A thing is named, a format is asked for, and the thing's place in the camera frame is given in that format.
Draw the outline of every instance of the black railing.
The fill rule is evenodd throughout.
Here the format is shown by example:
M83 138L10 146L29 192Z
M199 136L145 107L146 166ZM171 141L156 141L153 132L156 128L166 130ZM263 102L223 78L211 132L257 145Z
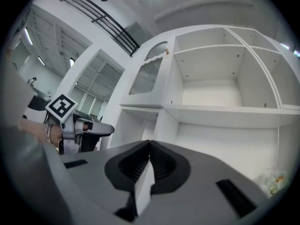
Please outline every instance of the black railing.
M103 28L112 39L119 44L131 57L139 49L137 42L107 12L91 0L60 0L75 7L91 19L92 23Z

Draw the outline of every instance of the bracelet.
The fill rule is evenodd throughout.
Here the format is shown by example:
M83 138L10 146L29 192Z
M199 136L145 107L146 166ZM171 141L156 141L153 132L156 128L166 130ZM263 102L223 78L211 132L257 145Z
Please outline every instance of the bracelet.
M53 126L53 124L47 124L47 127L46 127L46 142L47 143L51 143L51 141L50 141L50 131L51 131L52 126Z

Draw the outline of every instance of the white shelving unit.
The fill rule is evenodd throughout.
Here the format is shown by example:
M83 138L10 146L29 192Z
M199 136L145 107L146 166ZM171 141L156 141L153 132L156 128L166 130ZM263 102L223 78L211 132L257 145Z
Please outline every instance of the white shelving unit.
M300 151L300 62L256 30L203 27L155 40L167 41L169 54L152 58L162 59L154 89L129 95L132 78L109 147L172 143L217 157L261 186L276 170L291 174ZM145 56L136 74L152 61Z

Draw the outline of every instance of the metal railing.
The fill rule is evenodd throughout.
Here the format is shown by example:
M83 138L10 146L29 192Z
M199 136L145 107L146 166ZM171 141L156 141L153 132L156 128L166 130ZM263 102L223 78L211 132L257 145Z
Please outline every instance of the metal railing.
M92 23L104 29L112 39L119 44L130 57L140 48L129 33L107 12L91 0L60 0L75 7L91 19Z

